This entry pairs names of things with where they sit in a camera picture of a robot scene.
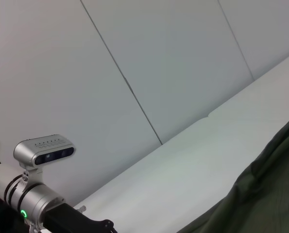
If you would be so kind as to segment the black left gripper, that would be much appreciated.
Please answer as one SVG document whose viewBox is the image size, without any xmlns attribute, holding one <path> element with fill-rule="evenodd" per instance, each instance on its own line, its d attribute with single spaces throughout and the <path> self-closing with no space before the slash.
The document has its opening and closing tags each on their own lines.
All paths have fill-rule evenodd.
<svg viewBox="0 0 289 233">
<path fill-rule="evenodd" d="M 52 233 L 113 233 L 115 231 L 112 221 L 91 220 L 66 203 L 44 214 L 43 227 Z"/>
</svg>

